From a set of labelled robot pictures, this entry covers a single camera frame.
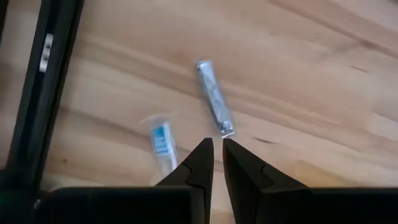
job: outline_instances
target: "wood grain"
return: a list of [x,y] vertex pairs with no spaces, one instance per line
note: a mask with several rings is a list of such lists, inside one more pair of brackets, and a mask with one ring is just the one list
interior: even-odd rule
[[[0,161],[39,0],[11,1],[0,49]],[[214,61],[233,138],[309,186],[398,186],[398,4],[390,0],[86,0],[43,188],[149,185],[170,113],[182,161],[215,142],[212,223],[231,223],[221,139],[195,60]]]

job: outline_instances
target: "silver nail clipper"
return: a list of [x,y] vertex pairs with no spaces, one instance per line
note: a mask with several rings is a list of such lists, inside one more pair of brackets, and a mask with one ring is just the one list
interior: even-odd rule
[[226,138],[235,134],[229,109],[217,85],[212,61],[197,62],[195,70],[221,137]]

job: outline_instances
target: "plastic packet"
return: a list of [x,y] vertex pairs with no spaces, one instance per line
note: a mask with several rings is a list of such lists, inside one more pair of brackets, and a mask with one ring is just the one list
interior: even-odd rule
[[150,127],[152,154],[156,160],[152,185],[157,184],[177,168],[177,150],[170,127],[169,114],[151,116],[142,121]]

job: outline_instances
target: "wooden table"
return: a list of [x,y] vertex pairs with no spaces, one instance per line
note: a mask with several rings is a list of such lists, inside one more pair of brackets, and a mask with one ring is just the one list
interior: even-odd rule
[[[0,161],[39,0],[12,0],[1,43]],[[398,186],[398,3],[86,0],[43,188],[149,185],[168,113],[182,161],[215,142],[212,223],[231,223],[221,138],[193,65],[214,61],[233,138],[309,186]]]

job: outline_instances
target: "blue label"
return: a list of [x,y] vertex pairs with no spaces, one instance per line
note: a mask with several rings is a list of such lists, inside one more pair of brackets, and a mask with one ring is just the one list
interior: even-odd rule
[[167,139],[164,133],[164,127],[159,126],[151,131],[152,146],[157,155],[167,155],[169,149],[167,147]]

